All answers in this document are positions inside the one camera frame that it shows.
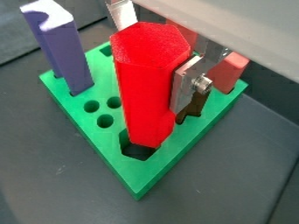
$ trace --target dark table surface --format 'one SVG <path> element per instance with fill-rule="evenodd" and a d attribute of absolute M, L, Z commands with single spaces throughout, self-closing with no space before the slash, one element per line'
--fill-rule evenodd
<path fill-rule="evenodd" d="M 108 21 L 81 33 L 108 41 Z M 94 152 L 39 74 L 36 51 L 0 68 L 0 223 L 266 223 L 299 153 L 299 128 L 243 95 L 140 201 Z"/>

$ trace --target purple block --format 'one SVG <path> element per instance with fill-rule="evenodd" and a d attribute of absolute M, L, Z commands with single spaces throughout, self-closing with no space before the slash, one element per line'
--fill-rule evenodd
<path fill-rule="evenodd" d="M 21 8 L 33 36 L 40 43 L 56 77 L 64 77 L 72 95 L 94 85 L 72 15 L 52 0 Z"/>

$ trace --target hexagonal hole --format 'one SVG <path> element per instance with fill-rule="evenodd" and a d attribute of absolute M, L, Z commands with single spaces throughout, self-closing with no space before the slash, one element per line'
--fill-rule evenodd
<path fill-rule="evenodd" d="M 118 136 L 119 136 L 120 150 L 124 156 L 146 161 L 155 154 L 156 152 L 155 148 L 150 148 L 130 142 L 127 129 L 124 129 Z"/>

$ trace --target red block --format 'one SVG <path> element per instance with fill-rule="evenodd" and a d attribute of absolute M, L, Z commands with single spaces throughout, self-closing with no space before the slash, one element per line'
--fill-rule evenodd
<path fill-rule="evenodd" d="M 208 71 L 207 77 L 212 80 L 214 87 L 228 94 L 235 87 L 239 76 L 248 65 L 248 59 L 232 52 L 228 57 Z"/>
<path fill-rule="evenodd" d="M 191 46 L 174 26 L 144 22 L 114 34 L 110 42 L 130 140 L 158 148 L 174 131 L 174 69 L 188 59 Z"/>

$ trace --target green block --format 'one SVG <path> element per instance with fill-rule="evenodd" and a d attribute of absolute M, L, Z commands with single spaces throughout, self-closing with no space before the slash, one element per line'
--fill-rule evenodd
<path fill-rule="evenodd" d="M 40 78 L 126 189 L 134 198 L 140 200 L 224 116 L 244 91 L 247 83 L 239 80 L 228 95 L 212 89 L 202 116 L 187 116 L 183 125 L 175 125 L 174 132 L 156 153 L 142 161 L 122 154 L 120 147 L 128 144 L 130 140 L 119 101 L 110 43 L 88 51 L 87 59 L 95 86 L 77 96 L 71 96 L 65 80 L 56 79 L 52 71 L 44 73 Z"/>

